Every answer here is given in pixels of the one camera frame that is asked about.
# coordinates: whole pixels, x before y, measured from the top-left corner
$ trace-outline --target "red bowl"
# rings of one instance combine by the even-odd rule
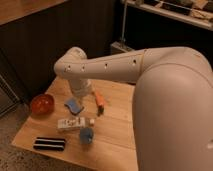
[[[40,94],[30,102],[33,114],[49,114],[54,110],[54,98],[50,94]]]

